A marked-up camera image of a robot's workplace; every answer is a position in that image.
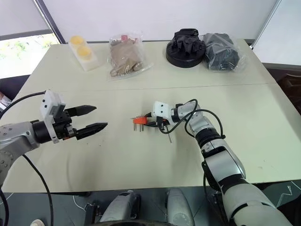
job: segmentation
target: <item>white bracket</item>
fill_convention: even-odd
[[[167,119],[170,125],[175,125],[171,118],[171,106],[166,103],[155,101],[152,106],[151,116],[152,117],[162,117],[163,119]]]
[[[48,133],[54,144],[59,142],[59,139],[57,138],[55,133],[55,129],[52,125],[55,123],[54,117],[56,116],[56,114],[62,112],[65,106],[66,104],[64,101],[62,101],[61,95],[52,92],[51,90],[47,90],[45,92],[40,110]]]

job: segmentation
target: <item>black cable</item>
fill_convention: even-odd
[[[16,101],[12,102],[7,108],[5,108],[1,113],[0,113],[0,119],[2,118],[2,116],[14,105],[16,105],[17,103],[19,103],[20,101],[24,100],[24,99],[27,99],[29,97],[34,97],[34,96],[38,96],[38,95],[43,95],[45,94],[46,91],[43,91],[43,92],[38,92],[38,93],[32,93],[32,94],[29,94],[29,95],[26,95],[20,99],[17,99]],[[53,226],[53,205],[52,205],[52,199],[51,199],[51,195],[50,195],[50,191],[48,189],[48,186],[43,178],[43,176],[41,175],[41,173],[38,171],[38,169],[33,165],[33,163],[27,158],[26,155],[23,155],[23,157],[29,162],[29,164],[33,167],[33,169],[37,172],[37,174],[40,176],[46,190],[47,190],[47,194],[48,194],[48,197],[49,197],[49,206],[50,206],[50,222],[51,222],[51,226]],[[4,222],[4,226],[7,226],[8,225],[8,219],[9,219],[9,208],[8,208],[8,202],[0,188],[0,196],[1,196],[1,199],[3,201],[3,204],[4,204],[4,209],[5,209],[5,222]]]
[[[21,97],[20,99],[17,99],[16,101],[12,102],[7,108],[5,108],[1,113],[0,113],[0,119],[2,118],[2,116],[5,114],[5,112],[7,112],[12,106],[14,106],[15,104],[19,103],[21,100],[27,99],[29,97],[34,97],[37,95],[43,95],[45,94],[46,91],[43,92],[39,92],[39,93],[32,93],[29,95],[26,95],[24,97]]]
[[[43,178],[42,174],[38,171],[38,169],[34,166],[34,164],[32,163],[32,161],[24,154],[23,157],[28,161],[28,163],[33,167],[33,169],[36,171],[36,173],[39,175],[39,177],[41,178],[43,185],[46,188],[47,191],[47,195],[48,195],[48,199],[49,199],[49,206],[50,206],[50,225],[53,226],[53,205],[52,205],[52,198],[51,198],[51,194],[49,191],[49,188],[46,184],[45,179]]]
[[[225,135],[223,134],[223,128],[222,128],[221,120],[220,120],[220,119],[217,117],[217,115],[214,114],[212,111],[209,111],[209,110],[206,110],[206,109],[197,109],[197,110],[195,110],[195,111],[193,111],[193,112],[188,113],[188,114],[185,115],[183,118],[181,118],[181,119],[177,122],[177,124],[175,124],[175,126],[171,128],[171,130],[170,130],[169,132],[165,132],[165,131],[159,126],[160,132],[163,133],[163,134],[171,133],[172,131],[175,130],[175,128],[177,128],[177,127],[180,125],[180,123],[181,123],[182,121],[184,121],[189,115],[194,114],[195,112],[208,112],[208,113],[210,113],[211,115],[213,115],[213,116],[216,118],[216,120],[218,121],[218,124],[220,125],[220,128],[221,128],[221,138],[223,138],[223,139],[225,138]]]
[[[193,111],[191,112],[191,115],[189,116],[189,118],[188,118],[188,119],[186,120],[186,122],[185,122],[184,129],[185,129],[186,133],[187,133],[189,136],[191,136],[191,137],[194,138],[194,135],[192,135],[191,133],[189,133],[188,130],[187,130],[187,124],[188,124],[189,120],[192,118],[193,114],[195,113],[195,110],[196,110],[197,107],[198,107],[198,101],[197,101],[197,99],[192,99],[192,100],[190,100],[190,101],[188,101],[188,102],[192,102],[192,101],[196,102],[196,104],[194,105],[194,108],[193,108]]]
[[[206,176],[205,176],[205,174],[203,176],[203,187],[204,187],[204,193],[205,193],[206,199],[208,200],[208,193],[207,193],[207,188],[206,188]]]
[[[8,219],[9,219],[9,209],[8,209],[8,201],[6,200],[5,195],[3,194],[1,188],[0,188],[0,196],[3,201],[4,209],[5,209],[5,221],[4,226],[8,225]]]

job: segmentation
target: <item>white table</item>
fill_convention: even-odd
[[[55,145],[48,142],[27,154],[51,192],[201,186],[202,156],[196,141],[185,134],[183,127],[171,134],[172,144],[157,129],[133,131],[130,118],[150,112],[155,100],[176,104],[196,98],[202,108],[215,112],[249,182],[301,178],[301,116],[245,44],[241,43],[241,48],[250,62],[240,74],[213,73],[204,65],[175,68],[164,59],[164,46],[162,42],[146,43],[154,68],[118,82],[107,82],[106,75],[99,74],[110,70],[105,65],[84,74],[72,57],[50,60],[55,59],[54,55],[68,55],[66,46],[51,47],[46,53],[19,97],[50,87],[63,95],[67,107],[97,107],[86,116],[75,117],[74,127],[108,122],[96,135]],[[1,123],[40,119],[40,101],[41,97],[33,97],[21,102]],[[26,105],[32,107],[28,112]],[[219,130],[214,118],[208,117]],[[44,192],[45,188],[20,158],[11,168],[3,190]]]

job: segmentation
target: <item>clear plastic bag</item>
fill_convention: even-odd
[[[207,33],[203,37],[206,44],[206,61],[209,70],[241,71],[246,65],[246,55],[227,34]]]
[[[129,78],[153,66],[147,61],[142,36],[137,33],[125,33],[110,38],[111,55],[108,61],[113,69],[111,80]]]

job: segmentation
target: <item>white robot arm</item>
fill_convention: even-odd
[[[260,189],[246,181],[243,164],[233,153],[212,123],[203,116],[196,100],[176,108],[156,101],[152,117],[168,120],[175,125],[184,117],[204,157],[202,168],[209,185],[222,193],[224,209],[230,225],[234,226],[291,226]]]

